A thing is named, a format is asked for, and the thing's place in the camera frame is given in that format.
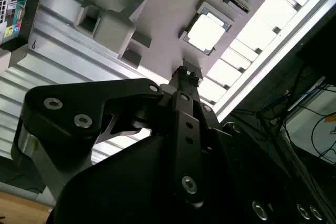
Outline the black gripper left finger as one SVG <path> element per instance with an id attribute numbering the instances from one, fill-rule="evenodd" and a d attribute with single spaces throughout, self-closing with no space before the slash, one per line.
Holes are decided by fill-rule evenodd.
<path id="1" fill-rule="evenodd" d="M 174 145 L 201 140 L 185 66 L 168 85 L 126 79 L 29 90 L 14 138 L 14 159 L 36 172 L 56 202 L 78 174 L 149 137 Z"/>

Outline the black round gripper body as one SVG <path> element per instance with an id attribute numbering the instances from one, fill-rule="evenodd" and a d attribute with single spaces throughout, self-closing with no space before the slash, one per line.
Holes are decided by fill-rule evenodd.
<path id="1" fill-rule="evenodd" d="M 233 122 L 149 137 L 76 175 L 52 223 L 327 223 L 310 191 Z"/>

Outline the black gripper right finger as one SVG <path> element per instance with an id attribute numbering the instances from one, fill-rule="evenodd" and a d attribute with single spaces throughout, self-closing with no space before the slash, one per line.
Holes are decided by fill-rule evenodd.
<path id="1" fill-rule="evenodd" d="M 194 103 L 194 117 L 199 120 L 201 134 L 201 147 L 204 153 L 210 153 L 218 140 L 217 130 L 219 122 L 212 108 L 201 101 L 198 92 L 199 77 L 196 73 L 188 74 L 190 95 Z"/>

